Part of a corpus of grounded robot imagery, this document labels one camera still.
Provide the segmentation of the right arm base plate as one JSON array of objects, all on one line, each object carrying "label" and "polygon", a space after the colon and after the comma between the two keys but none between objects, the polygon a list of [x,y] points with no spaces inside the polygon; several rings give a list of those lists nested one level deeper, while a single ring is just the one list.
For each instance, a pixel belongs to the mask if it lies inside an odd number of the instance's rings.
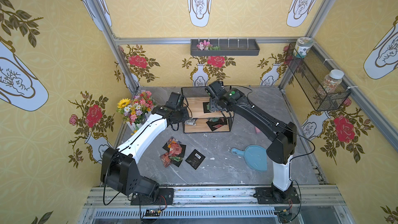
[{"label": "right arm base plate", "polygon": [[286,191],[281,191],[273,187],[255,188],[253,197],[258,204],[300,204],[300,195],[296,188],[290,187]]}]

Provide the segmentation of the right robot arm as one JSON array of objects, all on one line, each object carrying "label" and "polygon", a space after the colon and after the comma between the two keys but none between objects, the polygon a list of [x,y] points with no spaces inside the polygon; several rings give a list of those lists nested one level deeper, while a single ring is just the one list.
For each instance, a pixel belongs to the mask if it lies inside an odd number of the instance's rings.
[{"label": "right robot arm", "polygon": [[291,160],[297,144],[297,127],[293,122],[280,121],[236,88],[227,89],[221,82],[213,82],[205,91],[222,111],[234,112],[257,127],[271,141],[266,150],[273,162],[271,196],[277,203],[288,201],[294,193],[291,180]]}]

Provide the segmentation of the red black tea bag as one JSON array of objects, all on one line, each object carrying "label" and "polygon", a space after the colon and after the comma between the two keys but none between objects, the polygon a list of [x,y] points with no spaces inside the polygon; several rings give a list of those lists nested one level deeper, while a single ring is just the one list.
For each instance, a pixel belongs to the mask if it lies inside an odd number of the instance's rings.
[{"label": "red black tea bag", "polygon": [[169,157],[169,153],[168,153],[168,152],[162,154],[162,155],[160,156],[160,159],[161,159],[161,161],[162,161],[162,163],[163,163],[163,166],[164,166],[165,168],[169,167],[169,166],[172,164],[172,161],[171,161],[171,159],[170,159],[170,157]]}]

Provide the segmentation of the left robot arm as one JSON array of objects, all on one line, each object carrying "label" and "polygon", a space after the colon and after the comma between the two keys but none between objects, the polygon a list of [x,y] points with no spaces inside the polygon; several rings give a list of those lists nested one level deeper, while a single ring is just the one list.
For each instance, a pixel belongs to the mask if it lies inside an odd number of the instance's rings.
[{"label": "left robot arm", "polygon": [[189,119],[189,112],[183,106],[184,95],[172,92],[165,105],[152,110],[151,115],[139,130],[116,149],[108,148],[102,159],[101,182],[104,186],[129,196],[138,194],[156,201],[159,184],[140,175],[138,162],[153,140],[172,124]]}]

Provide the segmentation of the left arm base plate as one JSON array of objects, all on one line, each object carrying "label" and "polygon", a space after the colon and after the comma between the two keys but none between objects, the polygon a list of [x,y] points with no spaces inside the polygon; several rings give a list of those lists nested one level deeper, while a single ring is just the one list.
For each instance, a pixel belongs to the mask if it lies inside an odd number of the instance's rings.
[{"label": "left arm base plate", "polygon": [[142,194],[133,194],[131,205],[132,206],[139,206],[139,205],[169,206],[173,204],[173,200],[174,200],[173,188],[159,188],[154,198],[144,196]]}]

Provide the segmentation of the orange black tea bag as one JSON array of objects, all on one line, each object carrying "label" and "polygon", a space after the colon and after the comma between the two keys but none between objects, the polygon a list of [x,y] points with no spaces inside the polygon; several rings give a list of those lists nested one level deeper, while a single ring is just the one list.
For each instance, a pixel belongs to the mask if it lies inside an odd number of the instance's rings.
[{"label": "orange black tea bag", "polygon": [[183,158],[186,151],[186,145],[182,144],[179,140],[171,137],[164,145],[163,149],[167,151],[169,157]]}]

